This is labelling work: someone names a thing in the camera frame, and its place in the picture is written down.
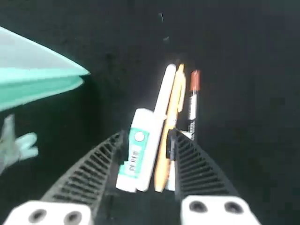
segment white pen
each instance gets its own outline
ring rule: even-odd
[[[158,98],[154,109],[153,128],[149,134],[148,144],[144,153],[142,167],[139,174],[139,179],[136,189],[139,191],[147,191],[151,180],[155,158],[158,150],[160,136],[166,118],[172,86],[175,78],[176,66],[168,65],[165,70],[165,75],[160,87]]]

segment barcode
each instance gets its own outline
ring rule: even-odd
[[[142,148],[136,145],[132,146],[132,148],[133,149],[132,149],[132,154],[130,156],[128,169],[130,173],[135,174],[137,161],[140,156],[140,151]]]
[[[130,164],[129,164],[129,170],[132,172],[135,172],[135,168],[136,168],[136,161],[139,157],[139,153],[137,151],[133,151],[132,152],[132,156],[130,158]]]

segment brown marker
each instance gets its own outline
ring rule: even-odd
[[[192,140],[195,140],[195,124],[197,117],[197,97],[200,91],[200,71],[195,70],[191,74],[191,87],[189,98],[189,111],[188,111],[188,131],[191,134]]]

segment screw hole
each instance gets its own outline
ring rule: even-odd
[[[33,213],[31,213],[28,220],[32,224],[36,224],[41,222],[45,218],[46,214],[47,214],[46,210],[42,210],[42,209],[35,210]]]
[[[225,210],[227,212],[235,213],[235,214],[241,214],[241,213],[244,212],[243,208],[239,204],[237,204],[235,202],[227,202],[225,204]]]
[[[80,223],[82,215],[78,211],[73,211],[65,216],[64,223],[66,225],[77,225]]]
[[[191,211],[195,211],[195,212],[207,212],[207,207],[203,202],[199,202],[199,201],[194,201],[191,202],[189,205],[189,209]]]

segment white glue stick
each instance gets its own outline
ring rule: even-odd
[[[165,70],[165,75],[160,87],[154,110],[154,120],[152,121],[153,127],[149,134],[148,144],[144,152],[139,179],[136,184],[136,189],[140,191],[147,191],[149,188],[158,150],[158,144],[170,100],[175,72],[176,66],[174,64],[170,64]]]
[[[128,161],[120,166],[116,183],[117,189],[136,192],[136,184],[149,133],[153,126],[153,118],[153,112],[148,109],[139,108],[135,111],[128,137]]]

